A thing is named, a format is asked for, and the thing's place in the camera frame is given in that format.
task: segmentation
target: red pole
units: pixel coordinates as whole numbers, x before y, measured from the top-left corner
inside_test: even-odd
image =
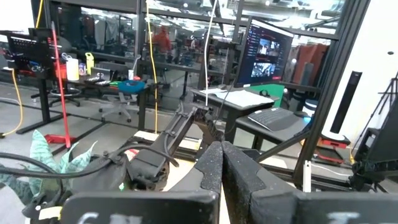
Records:
[[[52,37],[54,39],[55,63],[57,65],[57,69],[55,72],[58,73],[58,82],[59,82],[60,93],[61,93],[63,125],[65,127],[65,142],[66,142],[67,148],[69,149],[71,145],[70,145],[70,137],[69,137],[69,129],[68,129],[67,109],[65,108],[65,97],[63,94],[63,85],[62,85],[61,68],[60,68],[60,57],[58,55],[57,35],[55,33],[54,22],[51,22],[51,29],[52,29]]]

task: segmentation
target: green leaf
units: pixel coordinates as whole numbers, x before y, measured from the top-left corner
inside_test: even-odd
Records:
[[[49,144],[44,136],[38,131],[33,132],[32,145],[30,146],[30,158],[43,162],[44,164],[57,171],[57,163],[54,161]],[[43,172],[43,170],[35,165],[29,165],[29,170]],[[37,195],[40,192],[41,179],[30,178],[29,185],[32,193]]]
[[[28,182],[18,180],[13,175],[8,174],[0,174],[0,182],[10,187],[24,205],[27,205],[33,199],[33,193]]]
[[[69,155],[72,153],[72,150],[77,146],[77,144],[79,144],[78,142],[74,143],[72,145],[72,147],[70,148],[70,150],[68,150],[67,153],[65,153],[62,157],[61,157],[61,161],[58,165],[58,172],[61,174],[64,174],[68,164],[69,164]]]
[[[79,172],[86,168],[86,166],[90,163],[91,152],[97,142],[98,141],[94,142],[90,149],[87,150],[85,153],[74,158],[74,160],[69,163],[67,169],[65,170],[65,173]]]

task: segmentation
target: keyboard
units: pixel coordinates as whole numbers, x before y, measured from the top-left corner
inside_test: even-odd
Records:
[[[280,131],[290,127],[300,118],[283,108],[269,108],[251,113],[248,118],[270,131]]]

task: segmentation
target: monitor screen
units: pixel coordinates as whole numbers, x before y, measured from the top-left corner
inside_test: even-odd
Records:
[[[293,37],[293,34],[283,29],[252,20],[235,85],[261,85],[280,80]]]

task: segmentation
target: white paper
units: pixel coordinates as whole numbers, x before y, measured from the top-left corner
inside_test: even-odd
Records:
[[[226,96],[226,92],[222,93],[215,93],[218,98],[224,99]],[[235,105],[241,106],[241,107],[247,107],[247,106],[254,106],[254,105],[260,105],[264,103],[273,103],[274,100],[265,97],[265,96],[260,96],[255,93],[251,93],[246,90],[241,90],[241,91],[232,91],[228,93],[228,96],[225,99],[226,101],[233,103]]]
[[[208,89],[207,91],[206,90],[201,90],[201,92],[202,93],[204,93],[204,94],[214,94],[214,93],[222,93],[222,92],[225,92],[226,90],[222,90],[222,89],[219,89],[219,88],[212,88],[212,89]]]

